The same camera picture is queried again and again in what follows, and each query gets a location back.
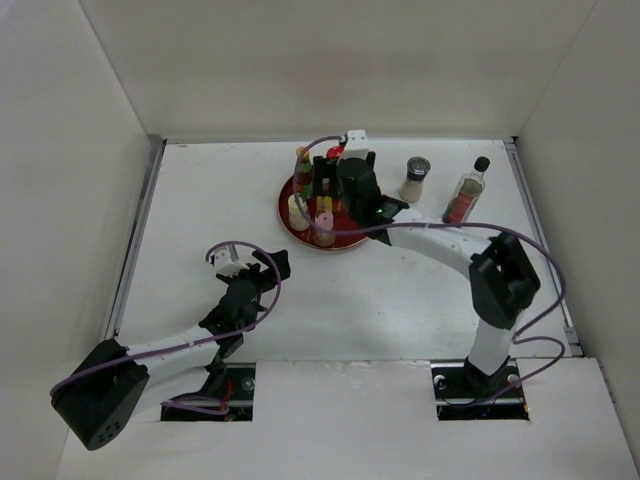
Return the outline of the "red-lid chili sauce jar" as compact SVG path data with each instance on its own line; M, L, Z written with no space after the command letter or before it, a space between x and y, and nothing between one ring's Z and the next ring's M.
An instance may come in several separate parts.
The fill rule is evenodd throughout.
M328 163L337 163L341 158L341 155L344 151L344 147L342 145L335 145L330 147L326 152L326 160Z

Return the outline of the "cream-lid small jar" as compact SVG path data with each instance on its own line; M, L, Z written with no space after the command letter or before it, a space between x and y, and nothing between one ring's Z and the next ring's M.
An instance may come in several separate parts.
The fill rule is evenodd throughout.
M296 232L303 232L309 228L309 222L306 220L305 213L308 212L306 203L301 200L302 209L296 202L296 196L290 195L288 198L288 225Z

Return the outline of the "small yellow-label dark bottle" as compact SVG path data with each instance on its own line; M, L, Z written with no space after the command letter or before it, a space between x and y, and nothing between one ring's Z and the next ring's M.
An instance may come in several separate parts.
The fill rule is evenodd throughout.
M323 212L333 212L333 199L330 196L318 196L315 203L315 212L317 215Z

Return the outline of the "round red tray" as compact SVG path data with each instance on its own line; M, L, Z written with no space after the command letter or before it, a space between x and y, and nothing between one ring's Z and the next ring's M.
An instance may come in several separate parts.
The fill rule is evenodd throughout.
M295 201L289 201L293 193L293 178L290 177L283 184L279 193L277 212L283 229L298 242L320 250L340 251L356 247L368 240L366 234L335 235L318 231L313 226L308 226L305 230L296 230L291 226L290 213L293 213L294 222L298 223L300 227L303 226L304 218L300 215ZM358 229L357 224L346 213L343 202L336 195L333 195L331 200L328 200L327 197L321 198L322 211L328 206L332 207L332 227L334 231Z

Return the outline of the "black-top pepper grinder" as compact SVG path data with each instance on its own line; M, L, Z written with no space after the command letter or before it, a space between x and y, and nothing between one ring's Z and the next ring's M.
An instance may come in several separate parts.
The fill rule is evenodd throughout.
M431 170L431 163L424 157L411 157L406 164L406 176L399 190L402 200L408 203L417 202L423 192L423 184Z

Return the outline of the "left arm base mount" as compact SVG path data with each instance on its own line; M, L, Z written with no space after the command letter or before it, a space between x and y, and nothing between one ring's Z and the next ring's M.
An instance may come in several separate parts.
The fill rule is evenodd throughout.
M179 396L175 402L189 409L162 405L162 422L249 422L253 419L257 365L226 364L211 374L197 392Z

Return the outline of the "tall soy sauce bottle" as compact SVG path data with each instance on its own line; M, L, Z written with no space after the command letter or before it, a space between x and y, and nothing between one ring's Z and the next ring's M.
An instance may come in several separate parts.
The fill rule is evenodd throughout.
M490 159L480 156L472 170L460 178L442 215L444 223L464 223L467 220L485 190L484 175L489 166Z

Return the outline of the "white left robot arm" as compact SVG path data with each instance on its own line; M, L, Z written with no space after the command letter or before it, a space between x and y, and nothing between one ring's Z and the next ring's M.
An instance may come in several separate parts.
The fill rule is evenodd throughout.
M221 393L226 359L273 309L262 305L262 297L279 294L291 275L287 251L266 252L249 244L253 259L243 262L235 251L238 245L225 241L206 253L226 290L195 326L146 344L104 340L52 388L53 409L87 450L106 446L132 416L150 406L210 416L228 413L224 398L210 407L195 403Z

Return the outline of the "yellow-cap green-label sauce bottle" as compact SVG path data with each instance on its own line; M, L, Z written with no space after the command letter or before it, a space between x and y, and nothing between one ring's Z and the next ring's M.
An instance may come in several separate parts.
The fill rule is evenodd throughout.
M297 162L294 175L296 192L303 201L308 201L313 195L313 163L304 146L296 149L296 157L299 156L302 156L302 159Z

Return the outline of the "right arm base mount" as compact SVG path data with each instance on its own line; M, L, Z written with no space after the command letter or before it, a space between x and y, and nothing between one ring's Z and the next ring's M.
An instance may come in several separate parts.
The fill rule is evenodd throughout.
M432 363L430 371L440 421L529 420L524 391L517 384L520 371L513 360L489 387L473 386L463 362Z

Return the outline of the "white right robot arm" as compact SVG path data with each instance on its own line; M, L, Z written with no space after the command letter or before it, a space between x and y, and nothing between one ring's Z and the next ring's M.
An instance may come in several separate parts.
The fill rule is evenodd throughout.
M428 223L409 204L381 193L371 158L340 159L336 175L347 214L369 238L424 255L469 281L479 323L463 380L471 393L489 394L500 383L519 317L540 289L518 238L510 233L484 238Z

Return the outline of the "pink-lid small jar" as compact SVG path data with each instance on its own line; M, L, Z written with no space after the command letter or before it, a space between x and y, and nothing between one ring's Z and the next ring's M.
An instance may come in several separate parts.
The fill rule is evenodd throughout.
M316 215L313 242L322 248L328 248L335 242L336 236L332 233L334 228L333 213L323 212Z

